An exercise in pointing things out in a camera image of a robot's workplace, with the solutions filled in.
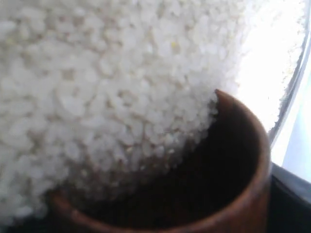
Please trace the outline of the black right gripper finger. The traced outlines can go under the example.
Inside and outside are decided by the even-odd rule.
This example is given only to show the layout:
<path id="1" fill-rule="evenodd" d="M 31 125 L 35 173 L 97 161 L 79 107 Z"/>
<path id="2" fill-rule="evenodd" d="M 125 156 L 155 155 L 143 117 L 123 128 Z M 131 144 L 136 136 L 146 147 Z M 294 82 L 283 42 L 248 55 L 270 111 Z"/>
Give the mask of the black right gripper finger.
<path id="1" fill-rule="evenodd" d="M 311 233 L 311 184 L 273 164 L 268 233 Z"/>

